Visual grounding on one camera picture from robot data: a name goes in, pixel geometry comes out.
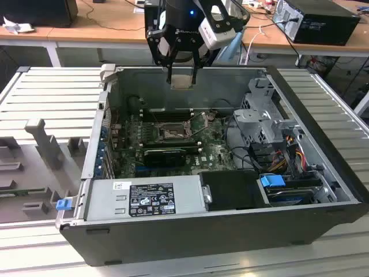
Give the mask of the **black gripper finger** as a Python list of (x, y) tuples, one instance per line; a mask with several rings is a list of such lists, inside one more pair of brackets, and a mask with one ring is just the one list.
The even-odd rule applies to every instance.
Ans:
[[(167, 83), (172, 83), (172, 66), (174, 63), (174, 44), (170, 45), (167, 38), (170, 36), (171, 28), (165, 26), (163, 29), (150, 30), (147, 32), (146, 40), (156, 65), (167, 69)], [(164, 41), (168, 44), (167, 53), (164, 55), (160, 50), (160, 43)]]
[(191, 84), (196, 84), (196, 78), (198, 71), (203, 68), (206, 60), (208, 58), (208, 48), (205, 43), (203, 43), (198, 50), (195, 50), (193, 52), (193, 61), (194, 61), (194, 67), (192, 72), (192, 81)]

